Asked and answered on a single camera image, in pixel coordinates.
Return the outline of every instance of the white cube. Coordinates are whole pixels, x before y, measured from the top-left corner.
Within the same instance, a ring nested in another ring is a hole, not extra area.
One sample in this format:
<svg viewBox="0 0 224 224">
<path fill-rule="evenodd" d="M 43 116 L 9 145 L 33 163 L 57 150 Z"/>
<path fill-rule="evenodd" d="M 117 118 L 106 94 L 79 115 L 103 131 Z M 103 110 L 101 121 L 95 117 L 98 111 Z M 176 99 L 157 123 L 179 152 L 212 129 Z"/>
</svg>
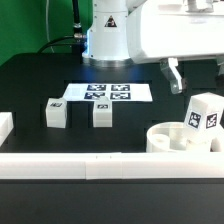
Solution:
<svg viewBox="0 0 224 224">
<path fill-rule="evenodd" d="M 13 129 L 12 113 L 0 113 L 0 146 Z"/>
<path fill-rule="evenodd" d="M 112 102 L 107 97 L 94 102 L 93 127 L 112 127 Z"/>
<path fill-rule="evenodd" d="M 47 127 L 65 128 L 67 120 L 67 101 L 63 98 L 49 98 L 46 107 Z"/>
<path fill-rule="evenodd" d="M 183 135 L 195 143 L 207 142 L 218 132 L 224 97 L 203 93 L 191 97 L 184 121 Z"/>
</svg>

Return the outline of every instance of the white block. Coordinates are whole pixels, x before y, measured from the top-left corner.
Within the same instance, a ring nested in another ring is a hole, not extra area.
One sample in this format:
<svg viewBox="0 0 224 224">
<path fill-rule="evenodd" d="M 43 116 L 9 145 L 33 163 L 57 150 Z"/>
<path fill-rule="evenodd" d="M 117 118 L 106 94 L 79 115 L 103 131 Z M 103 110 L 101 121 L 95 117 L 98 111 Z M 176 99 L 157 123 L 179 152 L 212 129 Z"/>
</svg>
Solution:
<svg viewBox="0 0 224 224">
<path fill-rule="evenodd" d="M 46 107 L 47 127 L 65 128 L 67 120 L 67 101 L 63 98 L 49 98 Z"/>
<path fill-rule="evenodd" d="M 212 139 L 211 148 L 213 152 L 224 152 L 224 129 L 221 125 L 218 127 L 218 135 Z"/>
<path fill-rule="evenodd" d="M 123 179 L 210 178 L 223 173 L 223 153 L 152 153 L 122 162 Z"/>
<path fill-rule="evenodd" d="M 122 179 L 122 162 L 112 159 L 86 161 L 86 179 Z"/>
<path fill-rule="evenodd" d="M 0 113 L 0 146 L 13 129 L 12 113 Z"/>
<path fill-rule="evenodd" d="M 85 161 L 75 157 L 67 153 L 4 153 L 0 179 L 85 179 Z"/>
<path fill-rule="evenodd" d="M 112 127 L 112 102 L 107 97 L 94 102 L 93 127 Z"/>
<path fill-rule="evenodd" d="M 204 93 L 191 97 L 184 121 L 183 135 L 194 143 L 207 142 L 218 133 L 224 97 Z"/>
</svg>

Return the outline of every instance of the white paper sheet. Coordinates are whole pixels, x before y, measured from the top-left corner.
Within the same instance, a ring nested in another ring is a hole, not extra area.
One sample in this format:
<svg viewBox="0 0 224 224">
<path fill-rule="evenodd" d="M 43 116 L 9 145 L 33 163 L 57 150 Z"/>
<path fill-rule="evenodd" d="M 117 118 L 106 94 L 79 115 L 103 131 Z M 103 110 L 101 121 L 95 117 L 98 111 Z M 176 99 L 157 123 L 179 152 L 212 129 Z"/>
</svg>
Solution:
<svg viewBox="0 0 224 224">
<path fill-rule="evenodd" d="M 67 101 L 95 101 L 106 96 L 111 101 L 151 102 L 152 95 L 148 84 L 69 84 L 63 98 Z"/>
</svg>

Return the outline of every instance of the black tabletop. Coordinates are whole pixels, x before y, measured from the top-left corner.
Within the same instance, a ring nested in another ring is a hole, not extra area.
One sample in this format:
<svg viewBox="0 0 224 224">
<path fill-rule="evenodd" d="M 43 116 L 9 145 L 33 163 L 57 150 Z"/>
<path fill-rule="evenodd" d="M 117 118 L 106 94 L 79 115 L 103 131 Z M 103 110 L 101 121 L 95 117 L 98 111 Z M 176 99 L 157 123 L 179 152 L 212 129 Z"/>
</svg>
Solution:
<svg viewBox="0 0 224 224">
<path fill-rule="evenodd" d="M 159 64 L 82 65 L 71 54 L 20 54 L 0 67 L 0 112 L 12 112 L 5 152 L 144 152 L 146 131 L 183 121 L 190 96 L 213 92 L 215 61 L 180 63 L 185 94 L 172 95 Z M 69 83 L 148 83 L 153 102 L 114 102 L 113 127 L 93 128 L 93 102 L 69 102 L 66 129 L 47 128 L 48 98 Z M 223 223 L 223 179 L 1 180 L 2 223 Z"/>
<path fill-rule="evenodd" d="M 215 61 L 180 63 L 188 80 L 173 95 L 158 63 L 123 68 L 83 65 L 72 54 L 19 54 L 0 68 L 0 112 L 12 112 L 14 129 L 1 152 L 145 152 L 147 130 L 161 122 L 183 121 L 190 96 L 213 92 Z M 93 127 L 93 102 L 68 102 L 65 129 L 48 128 L 49 98 L 60 98 L 69 83 L 147 83 L 153 102 L 114 102 L 113 127 Z"/>
</svg>

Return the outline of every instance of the black cable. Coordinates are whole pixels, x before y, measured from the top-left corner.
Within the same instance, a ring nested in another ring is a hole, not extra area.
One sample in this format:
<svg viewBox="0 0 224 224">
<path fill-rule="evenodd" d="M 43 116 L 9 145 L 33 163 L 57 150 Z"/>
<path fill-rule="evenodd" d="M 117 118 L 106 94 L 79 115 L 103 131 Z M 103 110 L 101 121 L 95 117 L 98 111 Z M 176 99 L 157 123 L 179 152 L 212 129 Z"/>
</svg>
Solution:
<svg viewBox="0 0 224 224">
<path fill-rule="evenodd" d="M 82 26 L 79 17 L 79 4 L 78 0 L 72 0 L 73 6 L 73 19 L 74 19 L 74 33 L 82 33 Z"/>
<path fill-rule="evenodd" d="M 41 47 L 37 53 L 41 53 L 42 51 L 44 51 L 49 46 L 52 46 L 52 44 L 55 44 L 55 43 L 63 41 L 63 40 L 68 40 L 68 39 L 74 39 L 74 36 L 64 36 L 64 37 L 54 39 L 54 40 L 48 42 L 47 44 L 45 44 L 43 47 Z"/>
<path fill-rule="evenodd" d="M 42 53 L 45 49 L 49 47 L 55 47 L 55 46 L 75 46 L 75 45 L 80 45 L 78 43 L 59 43 L 59 44 L 48 44 L 45 47 L 42 47 L 37 53 Z"/>
</svg>

